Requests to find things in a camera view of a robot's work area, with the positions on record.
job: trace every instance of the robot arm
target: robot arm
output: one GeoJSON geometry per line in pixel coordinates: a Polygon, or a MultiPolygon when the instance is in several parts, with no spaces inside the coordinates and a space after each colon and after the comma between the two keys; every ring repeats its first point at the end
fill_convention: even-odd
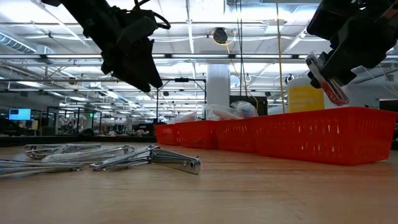
{"type": "Polygon", "coordinates": [[[150,86],[160,88],[163,83],[152,58],[153,40],[148,36],[158,28],[170,29],[170,23],[151,10],[139,6],[130,11],[109,6],[106,0],[42,0],[52,6],[63,4],[83,28],[83,34],[91,37],[102,50],[104,59],[101,70],[149,92],[150,86]],[[164,24],[156,22],[156,17],[164,24]]]}
{"type": "Polygon", "coordinates": [[[312,86],[323,88],[334,104],[347,104],[341,87],[356,77],[351,70],[382,62],[397,43],[397,29],[396,0],[323,0],[307,32],[329,40],[332,50],[307,57],[312,86]]]}

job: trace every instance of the wooden tabletop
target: wooden tabletop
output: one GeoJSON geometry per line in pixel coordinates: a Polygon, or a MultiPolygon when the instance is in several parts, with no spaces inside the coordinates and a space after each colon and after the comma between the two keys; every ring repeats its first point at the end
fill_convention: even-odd
{"type": "MultiPolygon", "coordinates": [[[[394,151],[388,161],[342,167],[164,148],[200,156],[200,174],[151,164],[3,177],[1,223],[398,223],[394,151]]],[[[26,160],[23,151],[2,148],[0,158],[26,160]]]]}

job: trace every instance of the red basket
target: red basket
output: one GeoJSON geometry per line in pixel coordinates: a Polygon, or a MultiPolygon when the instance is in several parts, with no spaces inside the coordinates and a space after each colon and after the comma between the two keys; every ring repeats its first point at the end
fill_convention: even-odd
{"type": "Polygon", "coordinates": [[[156,141],[159,144],[168,144],[172,146],[180,145],[177,124],[155,125],[155,135],[156,141]]]}
{"type": "Polygon", "coordinates": [[[215,121],[179,123],[181,146],[198,149],[216,149],[215,121]]]}
{"type": "Polygon", "coordinates": [[[348,107],[251,118],[263,156],[338,165],[388,159],[398,113],[348,107]]]}
{"type": "Polygon", "coordinates": [[[215,123],[218,149],[237,152],[255,152],[250,122],[246,119],[217,121],[215,123]]]}

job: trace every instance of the pillar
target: pillar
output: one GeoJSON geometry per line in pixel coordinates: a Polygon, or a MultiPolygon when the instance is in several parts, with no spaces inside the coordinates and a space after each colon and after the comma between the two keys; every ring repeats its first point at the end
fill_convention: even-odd
{"type": "Polygon", "coordinates": [[[207,103],[210,105],[229,106],[231,92],[230,71],[228,64],[207,65],[207,103]]]}

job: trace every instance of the computer monitor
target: computer monitor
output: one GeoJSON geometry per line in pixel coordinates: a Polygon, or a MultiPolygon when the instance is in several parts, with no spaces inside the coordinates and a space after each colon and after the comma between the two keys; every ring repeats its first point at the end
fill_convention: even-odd
{"type": "Polygon", "coordinates": [[[28,121],[30,120],[30,109],[10,109],[8,120],[28,121]]]}

